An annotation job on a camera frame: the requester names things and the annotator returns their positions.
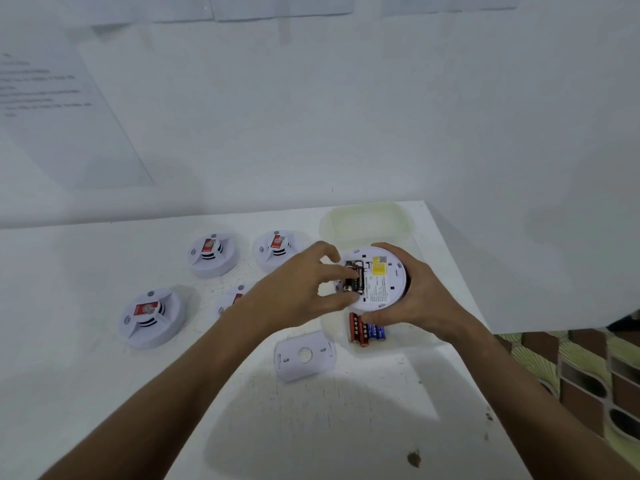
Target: patterned floor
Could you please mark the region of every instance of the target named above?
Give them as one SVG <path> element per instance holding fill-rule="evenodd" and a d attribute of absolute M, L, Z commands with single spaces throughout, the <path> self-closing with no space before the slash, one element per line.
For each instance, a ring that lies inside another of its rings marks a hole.
<path fill-rule="evenodd" d="M 496 336 L 550 394 L 638 470 L 639 315 L 602 329 Z"/>

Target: white smoke detector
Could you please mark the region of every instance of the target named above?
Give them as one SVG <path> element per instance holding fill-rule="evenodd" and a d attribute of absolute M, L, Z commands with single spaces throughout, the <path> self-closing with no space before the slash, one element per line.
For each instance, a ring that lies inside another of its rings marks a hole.
<path fill-rule="evenodd" d="M 192 272 L 201 278 L 215 278 L 230 271 L 240 259 L 231 234 L 210 234 L 197 239 L 187 256 Z"/>
<path fill-rule="evenodd" d="M 186 312 L 178 295 L 169 288 L 142 293 L 128 304 L 118 334 L 137 349 L 153 349 L 169 341 L 181 329 Z"/>
<path fill-rule="evenodd" d="M 404 295 L 406 272 L 395 255 L 372 246 L 343 254 L 340 264 L 355 269 L 356 279 L 335 282 L 335 290 L 355 291 L 360 299 L 351 307 L 359 313 L 393 305 Z"/>
<path fill-rule="evenodd" d="M 216 319 L 220 318 L 220 315 L 222 315 L 229 306 L 233 305 L 238 298 L 242 298 L 245 293 L 251 290 L 254 284 L 255 283 L 238 285 L 225 291 L 222 296 L 216 300 Z"/>
<path fill-rule="evenodd" d="M 253 255 L 265 273 L 276 270 L 284 261 L 304 249 L 302 237 L 292 230 L 267 232 L 253 243 Z"/>

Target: table surface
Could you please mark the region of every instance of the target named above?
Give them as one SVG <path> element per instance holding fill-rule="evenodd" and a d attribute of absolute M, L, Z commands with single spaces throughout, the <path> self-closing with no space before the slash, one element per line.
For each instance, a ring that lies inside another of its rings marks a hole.
<path fill-rule="evenodd" d="M 400 205 L 425 261 L 481 318 L 427 206 Z M 0 477 L 37 478 L 194 343 L 224 290 L 263 276 L 250 255 L 258 235 L 289 228 L 316 240 L 329 210 L 0 231 Z M 185 249 L 212 232 L 236 233 L 241 261 L 203 280 L 188 269 Z M 167 344 L 134 350 L 116 333 L 118 317 L 158 287 L 188 301 L 186 323 Z M 363 356 L 338 343 L 334 370 L 277 380 L 276 343 L 322 325 L 265 340 L 220 391 L 168 478 L 530 478 L 449 345 Z M 412 451 L 419 469 L 407 461 Z"/>

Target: paper sheet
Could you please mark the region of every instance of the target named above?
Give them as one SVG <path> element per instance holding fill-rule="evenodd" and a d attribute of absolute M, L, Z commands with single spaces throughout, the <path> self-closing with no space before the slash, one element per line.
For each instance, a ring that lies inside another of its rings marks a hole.
<path fill-rule="evenodd" d="M 517 8 L 520 0 L 382 0 L 382 16 Z"/>
<path fill-rule="evenodd" d="M 343 15 L 352 13 L 355 0 L 211 0 L 213 16 L 225 20 L 252 20 L 276 16 Z"/>
<path fill-rule="evenodd" d="M 0 126 L 65 188 L 153 184 L 82 59 L 53 23 L 0 25 Z"/>
<path fill-rule="evenodd" d="M 213 20 L 209 0 L 55 0 L 66 25 Z"/>

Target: stain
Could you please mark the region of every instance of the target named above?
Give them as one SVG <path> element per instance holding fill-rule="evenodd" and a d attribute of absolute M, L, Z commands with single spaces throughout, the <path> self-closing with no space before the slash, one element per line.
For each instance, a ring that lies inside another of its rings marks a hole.
<path fill-rule="evenodd" d="M 409 465 L 415 468 L 420 468 L 420 462 L 422 459 L 420 458 L 420 450 L 412 451 L 406 456 L 406 460 L 409 462 Z"/>

